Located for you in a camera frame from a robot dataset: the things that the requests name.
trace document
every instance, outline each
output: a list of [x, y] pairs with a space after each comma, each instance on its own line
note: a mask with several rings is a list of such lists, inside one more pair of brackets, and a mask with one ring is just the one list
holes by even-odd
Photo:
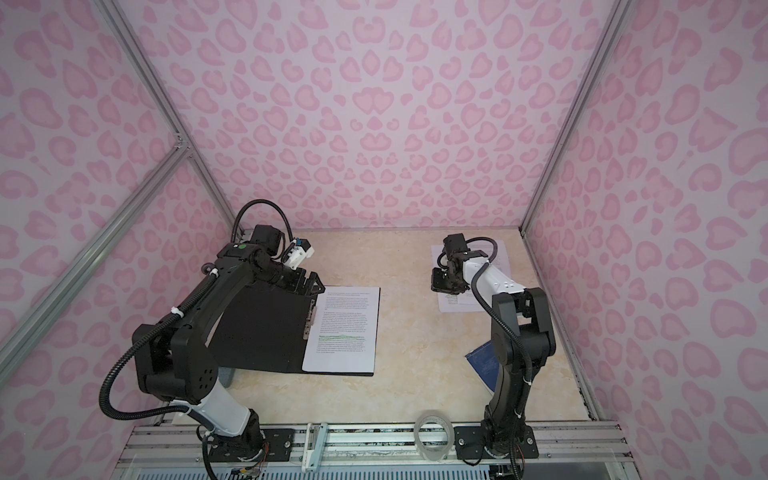
[[301, 369], [373, 373], [379, 293], [377, 286], [327, 286], [317, 297]]
[[[512, 277], [512, 272], [509, 268], [509, 255], [507, 253], [507, 247], [502, 240], [496, 240], [498, 244], [498, 252], [496, 258], [491, 262], [491, 265], [501, 270], [504, 275]], [[490, 257], [493, 253], [493, 245], [485, 240], [477, 240], [472, 242], [469, 246], [472, 250], [482, 250]], [[442, 252], [442, 245], [432, 245], [432, 260], [437, 266], [437, 257]], [[472, 279], [466, 279], [467, 283], [470, 283]], [[450, 295], [448, 293], [438, 293], [437, 303], [440, 311], [443, 313], [457, 313], [457, 312], [482, 312], [483, 309], [472, 295], [472, 291], [467, 290], [459, 295]]]

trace beige table surface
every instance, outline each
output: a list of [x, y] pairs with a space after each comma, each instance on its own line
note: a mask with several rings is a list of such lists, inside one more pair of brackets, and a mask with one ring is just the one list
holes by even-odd
[[[486, 313], [440, 313], [429, 289], [430, 246], [449, 233], [503, 240], [513, 279], [537, 286], [517, 230], [305, 231], [315, 254], [302, 264], [329, 286], [379, 286], [373, 376], [303, 375], [237, 370], [232, 396], [262, 423], [414, 422], [438, 409], [452, 422], [479, 421], [491, 398], [464, 355], [490, 339]], [[587, 420], [559, 345], [536, 376], [529, 420]]]

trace blue notebook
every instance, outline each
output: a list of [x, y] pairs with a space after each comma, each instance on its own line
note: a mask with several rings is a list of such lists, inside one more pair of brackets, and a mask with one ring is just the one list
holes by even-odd
[[498, 376], [498, 360], [493, 353], [491, 342], [484, 343], [465, 355], [469, 365], [480, 376], [485, 386], [491, 392], [496, 390], [496, 377]]

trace pink heart pattern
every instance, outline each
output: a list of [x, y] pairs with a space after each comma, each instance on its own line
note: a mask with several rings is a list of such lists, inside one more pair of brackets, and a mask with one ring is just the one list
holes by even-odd
[[[142, 244], [149, 233], [161, 248]], [[110, 420], [98, 408], [104, 374], [129, 347], [136, 326], [152, 323], [194, 288], [200, 265], [228, 237], [200, 178], [182, 164], [0, 392], [0, 455], [13, 458], [0, 462], [1, 477], [109, 476], [132, 424]], [[129, 411], [156, 406], [128, 370], [112, 402]]]
[[[337, 228], [520, 224], [611, 7], [534, 3], [122, 6], [152, 32], [141, 41], [230, 202], [266, 197], [296, 227]], [[436, 202], [454, 179], [470, 187]]]
[[0, 18], [3, 344], [172, 139], [89, 2], [9, 2]]
[[529, 236], [643, 478], [768, 476], [768, 10], [755, 5], [638, 3]]

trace clear adhesive tape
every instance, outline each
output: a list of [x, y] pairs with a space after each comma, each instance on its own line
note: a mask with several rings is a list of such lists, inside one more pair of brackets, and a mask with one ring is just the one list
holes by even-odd
[[[428, 447], [424, 445], [419, 438], [419, 430], [421, 430], [426, 423], [436, 423], [443, 427], [445, 433], [448, 434], [448, 443], [439, 447]], [[443, 418], [439, 412], [424, 412], [422, 416], [416, 420], [416, 424], [413, 426], [413, 438], [414, 443], [416, 444], [416, 450], [419, 454], [430, 462], [437, 462], [443, 460], [451, 451], [451, 447], [453, 447], [453, 442], [455, 440], [453, 435], [453, 425], [449, 420]]]

